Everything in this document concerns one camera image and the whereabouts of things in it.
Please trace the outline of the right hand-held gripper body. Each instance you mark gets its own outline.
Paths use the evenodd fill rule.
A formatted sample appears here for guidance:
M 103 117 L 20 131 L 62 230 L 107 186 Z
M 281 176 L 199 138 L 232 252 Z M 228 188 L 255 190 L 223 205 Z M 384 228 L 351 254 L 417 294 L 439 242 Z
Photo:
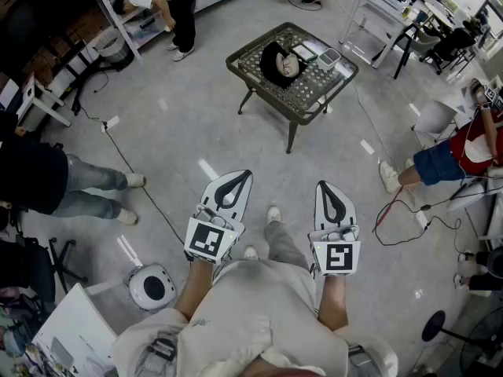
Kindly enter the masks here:
M 315 269 L 322 276 L 347 276 L 356 272 L 361 248 L 357 225 L 313 231 L 308 235 Z

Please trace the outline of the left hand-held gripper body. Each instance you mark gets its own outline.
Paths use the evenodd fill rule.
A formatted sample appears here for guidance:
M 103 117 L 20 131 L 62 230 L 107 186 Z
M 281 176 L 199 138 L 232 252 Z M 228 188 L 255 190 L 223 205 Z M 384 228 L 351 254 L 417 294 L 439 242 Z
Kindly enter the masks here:
M 220 265 L 244 233 L 244 224 L 204 205 L 189 219 L 184 251 L 190 257 Z

